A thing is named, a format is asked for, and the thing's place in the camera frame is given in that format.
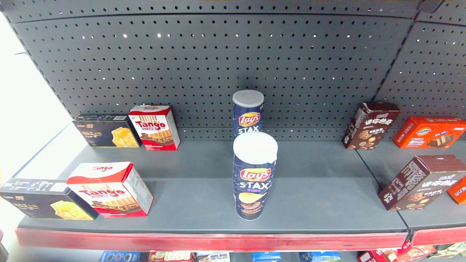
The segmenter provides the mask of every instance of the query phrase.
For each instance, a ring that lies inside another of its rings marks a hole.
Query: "chip can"
[[[233,137],[252,131],[262,131],[264,95],[255,90],[233,94]]]
[[[233,142],[233,194],[236,212],[257,219],[264,209],[277,160],[278,144],[263,132],[247,132]]]

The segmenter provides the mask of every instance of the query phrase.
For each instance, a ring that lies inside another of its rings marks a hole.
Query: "white plastic lid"
[[[233,102],[242,107],[256,107],[264,103],[264,95],[256,90],[241,90],[233,94]]]
[[[278,144],[269,134],[246,132],[235,138],[233,152],[243,162],[263,165],[277,160]]]

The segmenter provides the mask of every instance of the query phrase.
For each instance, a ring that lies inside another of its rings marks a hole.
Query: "red shelf edge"
[[[111,234],[17,228],[22,246],[128,251],[232,252],[398,248],[407,233],[376,234]]]
[[[424,229],[414,232],[412,244],[443,245],[466,241],[466,227]]]

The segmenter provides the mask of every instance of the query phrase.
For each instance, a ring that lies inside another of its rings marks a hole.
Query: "product box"
[[[151,252],[148,262],[196,262],[196,254],[189,251]]]
[[[434,246],[413,247],[410,241],[405,241],[399,249],[388,248],[363,252],[358,262],[413,262],[435,252]]]
[[[93,147],[140,147],[141,140],[126,115],[82,114],[73,120]]]
[[[67,185],[105,218],[147,216],[154,199],[131,162],[82,163]]]
[[[322,252],[299,252],[301,262],[333,262],[340,260],[340,255],[336,251]]]
[[[147,262],[149,252],[104,251],[99,262]]]
[[[465,130],[458,117],[410,117],[393,141],[401,148],[448,148]]]
[[[66,186],[66,180],[11,178],[0,193],[29,217],[94,220],[99,215]]]
[[[415,156],[378,196],[387,210],[423,209],[465,175],[454,155]]]
[[[281,260],[280,252],[254,252],[253,262],[278,262]]]
[[[178,149],[179,136],[170,106],[137,105],[131,109],[130,119],[147,150]]]
[[[466,242],[438,245],[435,246],[437,250],[431,255],[428,255],[428,258],[438,257],[438,258],[450,258],[458,255],[459,253],[466,251]]]
[[[228,252],[197,252],[198,262],[230,262]]]
[[[458,183],[448,189],[448,194],[460,205],[466,204],[466,178],[463,178]]]
[[[346,149],[374,149],[400,113],[392,103],[367,102],[359,105],[342,142]]]

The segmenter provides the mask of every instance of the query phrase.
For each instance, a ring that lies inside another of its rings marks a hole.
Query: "lay's logo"
[[[270,168],[246,168],[241,170],[240,176],[242,180],[261,182],[267,180],[271,172]]]
[[[419,131],[416,132],[416,135],[423,136],[431,131],[430,127],[421,128]]]
[[[260,120],[260,113],[258,112],[249,112],[246,114],[243,114],[239,118],[239,123],[241,126],[248,127],[257,124]]]

